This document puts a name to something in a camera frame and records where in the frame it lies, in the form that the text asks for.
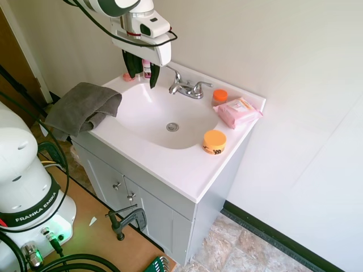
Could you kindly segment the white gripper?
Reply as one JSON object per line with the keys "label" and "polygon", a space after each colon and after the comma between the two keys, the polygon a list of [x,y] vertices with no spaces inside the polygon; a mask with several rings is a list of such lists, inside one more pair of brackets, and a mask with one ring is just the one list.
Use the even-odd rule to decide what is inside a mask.
{"label": "white gripper", "polygon": [[171,35],[162,34],[156,38],[141,36],[140,39],[128,36],[126,31],[120,25],[112,24],[111,33],[130,43],[136,43],[142,46],[132,45],[130,43],[112,38],[112,43],[123,50],[123,59],[126,69],[131,78],[136,76],[136,68],[134,65],[134,55],[150,61],[150,88],[153,89],[160,73],[160,66],[166,66],[171,61]]}

